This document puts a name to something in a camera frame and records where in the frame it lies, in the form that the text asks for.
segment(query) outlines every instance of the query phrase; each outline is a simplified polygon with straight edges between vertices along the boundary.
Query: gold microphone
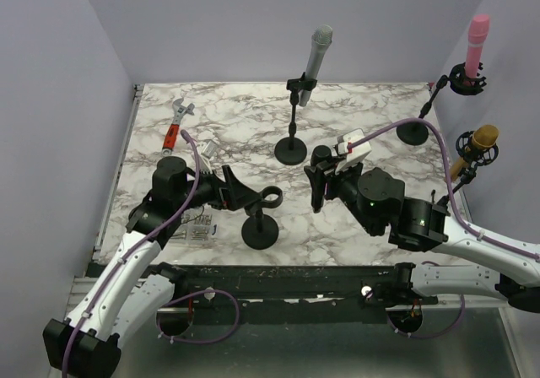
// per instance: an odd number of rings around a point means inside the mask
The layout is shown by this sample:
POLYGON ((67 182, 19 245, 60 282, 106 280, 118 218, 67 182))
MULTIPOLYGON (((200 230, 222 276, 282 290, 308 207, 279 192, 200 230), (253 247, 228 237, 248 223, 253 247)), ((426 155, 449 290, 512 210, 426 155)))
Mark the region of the gold microphone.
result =
POLYGON ((476 161, 477 158, 482 157, 485 152, 490 150, 497 142, 498 137, 499 129, 493 125, 484 125, 477 129, 471 136, 469 146, 465 147, 465 158, 460 157, 450 168, 451 180, 457 180, 457 177, 462 169, 467 168, 473 161, 476 161), (471 158, 471 153, 474 153, 477 158, 471 158))

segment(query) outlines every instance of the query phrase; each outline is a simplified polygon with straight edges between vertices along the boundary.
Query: microphone clip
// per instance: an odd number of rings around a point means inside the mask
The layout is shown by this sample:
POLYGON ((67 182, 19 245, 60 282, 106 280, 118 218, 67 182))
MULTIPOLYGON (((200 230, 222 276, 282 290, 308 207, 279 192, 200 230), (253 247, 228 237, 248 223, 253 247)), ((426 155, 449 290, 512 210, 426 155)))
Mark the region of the microphone clip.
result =
POLYGON ((313 91, 317 86, 317 80, 314 78, 305 78, 305 72, 300 78, 287 80, 287 90, 290 91, 290 104, 298 105, 300 102, 300 91, 313 91))

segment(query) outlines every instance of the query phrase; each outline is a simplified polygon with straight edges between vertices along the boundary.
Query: microphone stand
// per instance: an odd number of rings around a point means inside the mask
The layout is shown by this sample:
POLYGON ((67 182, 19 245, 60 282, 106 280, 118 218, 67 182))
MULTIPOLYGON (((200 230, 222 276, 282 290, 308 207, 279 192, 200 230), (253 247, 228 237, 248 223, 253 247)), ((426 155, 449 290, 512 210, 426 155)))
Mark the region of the microphone stand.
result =
POLYGON ((300 78, 287 80, 287 90, 290 91, 289 101, 292 105, 289 136, 276 143, 273 150, 276 159, 282 165, 299 165, 307 157, 305 143, 294 137, 296 134, 296 106, 300 102, 300 91, 312 91, 316 85, 317 80, 305 78, 305 73, 302 73, 300 78))
MULTIPOLYGON (((482 70, 482 63, 478 65, 478 70, 482 70)), ((435 91, 429 98, 429 101, 424 104, 418 118, 424 119, 431 110, 433 101, 437 97, 439 91, 441 91, 448 83, 452 91, 459 95, 478 95, 483 91, 486 86, 486 78, 469 78, 465 74, 465 63, 458 64, 452 68, 450 75, 443 75, 437 81, 435 85, 435 91)), ((424 144, 428 140, 428 128, 422 123, 405 123, 400 125, 396 129, 397 136, 402 142, 411 146, 419 146, 424 144)))
MULTIPOLYGON (((452 188, 452 195, 455 195, 456 192, 462 189, 463 186, 470 184, 472 180, 476 177, 476 166, 470 165, 466 169, 463 169, 462 176, 460 177, 459 182, 454 188, 452 188)), ((448 202, 450 201, 450 196, 448 194, 444 195, 437 201, 437 205, 447 207, 448 202)))

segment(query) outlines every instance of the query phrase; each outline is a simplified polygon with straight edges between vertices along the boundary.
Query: gray wall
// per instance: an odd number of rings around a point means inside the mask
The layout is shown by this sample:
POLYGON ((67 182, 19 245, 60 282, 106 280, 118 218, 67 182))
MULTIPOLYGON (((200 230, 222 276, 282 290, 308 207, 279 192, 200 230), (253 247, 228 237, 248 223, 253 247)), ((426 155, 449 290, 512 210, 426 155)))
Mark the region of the gray wall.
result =
POLYGON ((90 0, 137 82, 299 76, 320 24, 326 81, 435 78, 481 0, 90 0))
POLYGON ((89 260, 132 86, 88 0, 0 11, 0 376, 37 377, 41 331, 89 260))
MULTIPOLYGON (((436 110, 446 139, 492 123, 500 130, 499 158, 480 169, 466 188, 475 223, 517 239, 538 242, 538 127, 540 109, 540 0, 483 0, 478 13, 491 14, 483 48, 486 90, 462 97, 445 89, 436 110)), ((465 60, 467 31, 445 65, 465 60)))

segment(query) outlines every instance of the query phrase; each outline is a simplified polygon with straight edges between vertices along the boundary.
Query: white marble table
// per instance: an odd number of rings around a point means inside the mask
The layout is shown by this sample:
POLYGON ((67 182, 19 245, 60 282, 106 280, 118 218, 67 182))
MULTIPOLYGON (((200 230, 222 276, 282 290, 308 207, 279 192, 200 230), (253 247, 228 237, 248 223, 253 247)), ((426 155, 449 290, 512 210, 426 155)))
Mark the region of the white marble table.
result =
MULTIPOLYGON (((183 97, 196 106, 194 116, 185 116, 184 127, 197 141, 212 139, 220 145, 213 167, 230 165, 237 177, 260 191, 276 185, 283 190, 283 204, 265 213, 278 222, 278 242, 265 251, 246 246, 240 228, 243 210, 213 211, 218 225, 209 240, 173 238, 154 263, 219 265, 381 265, 395 262, 434 260, 440 264, 464 261, 432 253, 402 251, 387 243, 387 237, 369 237, 339 202, 325 202, 313 214, 311 189, 303 165, 287 167, 273 157, 275 143, 287 134, 290 105, 284 84, 147 84, 127 147, 111 216, 100 251, 107 263, 116 249, 129 211, 140 203, 151 184, 155 165, 161 159, 164 135, 174 114, 172 101, 183 97)), ((416 116, 429 98, 426 84, 319 84, 306 108, 297 114, 297 137, 311 150, 318 144, 332 145, 336 136, 362 128, 365 134, 410 116, 416 116)), ((428 118, 436 126, 435 114, 428 118)), ((413 148, 395 132, 371 142, 372 153, 365 168, 379 166, 406 182, 406 195, 429 198, 444 193, 442 164, 435 138, 413 148)), ((178 139, 174 155, 194 166, 189 147, 178 139)))

